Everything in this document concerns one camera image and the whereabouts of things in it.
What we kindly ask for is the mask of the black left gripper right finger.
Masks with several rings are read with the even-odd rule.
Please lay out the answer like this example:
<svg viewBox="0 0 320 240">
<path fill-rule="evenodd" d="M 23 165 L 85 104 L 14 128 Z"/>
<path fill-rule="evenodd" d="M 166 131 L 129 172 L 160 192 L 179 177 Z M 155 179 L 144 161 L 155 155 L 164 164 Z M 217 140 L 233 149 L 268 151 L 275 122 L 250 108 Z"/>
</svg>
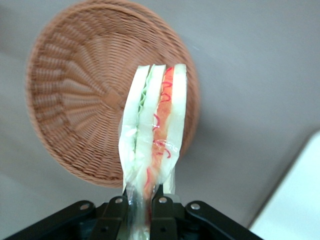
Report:
<svg viewBox="0 0 320 240">
<path fill-rule="evenodd" d="M 151 240 L 178 239 L 174 204 L 180 203 L 180 198 L 177 195 L 162 195 L 152 200 Z"/>
</svg>

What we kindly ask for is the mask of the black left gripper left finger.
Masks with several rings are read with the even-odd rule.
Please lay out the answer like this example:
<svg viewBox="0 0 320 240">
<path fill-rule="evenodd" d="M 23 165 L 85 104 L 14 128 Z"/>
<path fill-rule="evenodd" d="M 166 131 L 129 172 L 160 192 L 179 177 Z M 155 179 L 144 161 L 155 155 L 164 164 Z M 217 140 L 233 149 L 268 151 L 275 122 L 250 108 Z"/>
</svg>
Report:
<svg viewBox="0 0 320 240">
<path fill-rule="evenodd" d="M 124 195 L 112 198 L 102 205 L 102 214 L 97 218 L 88 237 L 89 240 L 127 240 L 128 199 Z"/>
</svg>

